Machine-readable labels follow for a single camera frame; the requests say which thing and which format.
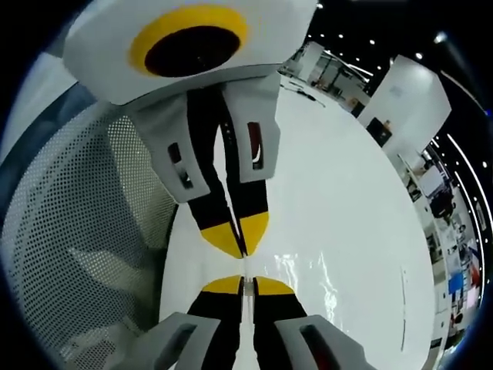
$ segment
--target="glossy floor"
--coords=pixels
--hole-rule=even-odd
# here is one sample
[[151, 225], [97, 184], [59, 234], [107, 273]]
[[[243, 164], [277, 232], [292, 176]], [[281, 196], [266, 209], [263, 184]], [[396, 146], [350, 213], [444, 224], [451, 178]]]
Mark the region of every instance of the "glossy floor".
[[[252, 257], [235, 260], [208, 245], [189, 207], [179, 207], [160, 317], [187, 311], [215, 279], [267, 276], [291, 286], [309, 315], [323, 315], [361, 343], [375, 368], [419, 369], [434, 323], [433, 275], [420, 221], [381, 148], [336, 102], [317, 98], [325, 107], [280, 91], [279, 159], [267, 181], [270, 221]], [[224, 180], [222, 140], [215, 149]], [[252, 325], [248, 312], [243, 316], [235, 368], [252, 369]]]

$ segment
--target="white robot body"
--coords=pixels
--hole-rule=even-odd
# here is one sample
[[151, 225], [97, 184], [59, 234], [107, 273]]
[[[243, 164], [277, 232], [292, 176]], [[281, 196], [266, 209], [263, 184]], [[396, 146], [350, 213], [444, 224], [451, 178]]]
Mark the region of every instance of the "white robot body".
[[[132, 44], [143, 29], [159, 17], [197, 6], [226, 11], [201, 19], [196, 15], [178, 15], [163, 22], [166, 25], [182, 22], [185, 27], [192, 24], [224, 26], [221, 24], [222, 15], [237, 17], [233, 21], [236, 24], [229, 27], [241, 34], [241, 47], [224, 64], [204, 72], [207, 74], [285, 62], [303, 43], [316, 4], [315, 0], [212, 0], [206, 5], [197, 0], [102, 0], [88, 7], [72, 25], [65, 41], [63, 59], [69, 71], [96, 98], [122, 105], [153, 90], [193, 78], [156, 76], [132, 65]], [[175, 26], [171, 29], [179, 29], [180, 24]], [[156, 29], [159, 29], [156, 32], [163, 30], [159, 26]], [[176, 58], [182, 51], [174, 50], [169, 58]]]

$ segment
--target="mesh panel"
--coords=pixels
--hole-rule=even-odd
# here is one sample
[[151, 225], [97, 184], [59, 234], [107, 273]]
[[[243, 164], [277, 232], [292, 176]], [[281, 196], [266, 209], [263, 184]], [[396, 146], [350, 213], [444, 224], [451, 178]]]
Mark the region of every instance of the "mesh panel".
[[33, 160], [5, 218], [4, 269], [61, 368], [108, 368], [157, 323], [175, 207], [129, 118], [103, 104]]

